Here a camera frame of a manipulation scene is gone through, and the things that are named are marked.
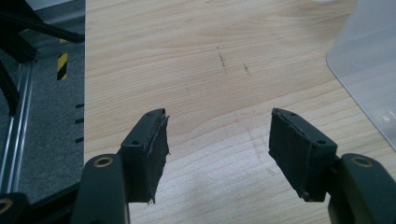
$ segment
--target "gray carpet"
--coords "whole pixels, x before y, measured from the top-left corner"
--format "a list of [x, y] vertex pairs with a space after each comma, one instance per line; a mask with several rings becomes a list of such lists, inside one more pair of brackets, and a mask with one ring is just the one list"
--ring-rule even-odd
[[[59, 6], [41, 11], [56, 16]], [[59, 21], [47, 16], [52, 25], [84, 34], [85, 18], [80, 14]], [[33, 31], [21, 35], [37, 49], [57, 45], [59, 39]], [[18, 64], [4, 52], [0, 59], [16, 81]], [[31, 202], [79, 181], [83, 169], [84, 117], [84, 48], [68, 52], [67, 78], [57, 80], [58, 56], [38, 60], [35, 64], [31, 107], [27, 122], [19, 192], [26, 193]], [[0, 96], [0, 146], [5, 145], [9, 117], [7, 102]]]

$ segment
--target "wooden tabletop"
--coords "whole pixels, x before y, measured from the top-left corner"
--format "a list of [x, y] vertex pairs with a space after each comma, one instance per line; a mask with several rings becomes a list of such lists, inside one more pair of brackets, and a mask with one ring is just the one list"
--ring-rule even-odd
[[157, 203], [133, 223], [326, 223], [268, 154], [273, 107], [396, 178], [396, 154], [326, 64], [355, 1], [88, 0], [85, 160], [170, 115]]

